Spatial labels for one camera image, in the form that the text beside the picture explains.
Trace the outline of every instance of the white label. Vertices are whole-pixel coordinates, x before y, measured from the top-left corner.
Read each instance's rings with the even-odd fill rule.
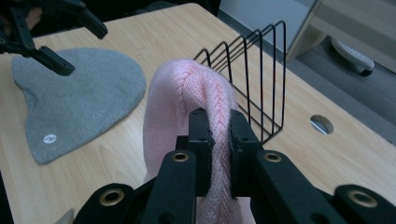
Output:
[[[49,134],[49,135],[44,137],[43,141],[46,144],[54,143],[56,141],[56,135],[55,134]]]

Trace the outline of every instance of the black wire rack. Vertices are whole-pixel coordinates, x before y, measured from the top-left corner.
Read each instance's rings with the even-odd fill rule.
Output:
[[[282,49],[276,48],[278,27],[282,33]],[[272,35],[272,47],[265,52],[263,38],[267,35]],[[282,131],[286,84],[285,22],[270,24],[247,36],[240,35],[230,44],[222,41],[211,51],[202,49],[194,60],[228,78],[235,89],[239,110],[247,117],[262,145]]]

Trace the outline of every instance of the pink knit fabric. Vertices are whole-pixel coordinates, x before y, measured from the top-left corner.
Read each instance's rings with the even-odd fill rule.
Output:
[[[151,81],[143,127],[146,180],[158,174],[163,156],[175,150],[177,136],[188,135],[189,114],[197,108],[206,110],[215,140],[211,187],[197,204],[197,223],[242,223],[241,208],[230,192],[228,128],[230,110],[237,108],[233,88],[195,61],[165,63]]]

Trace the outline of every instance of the gray floor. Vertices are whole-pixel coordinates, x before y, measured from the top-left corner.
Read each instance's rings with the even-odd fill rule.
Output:
[[[219,19],[242,35],[250,31],[220,12]],[[379,64],[368,76],[331,48],[330,38],[287,63],[294,74],[396,144],[396,75]]]

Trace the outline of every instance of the gray cloth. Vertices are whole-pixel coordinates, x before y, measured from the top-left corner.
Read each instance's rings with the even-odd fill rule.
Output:
[[[127,116],[141,101],[146,80],[131,58],[109,49],[57,52],[76,67],[69,77],[31,58],[15,57],[12,74],[23,89],[26,139],[45,164],[79,148]]]

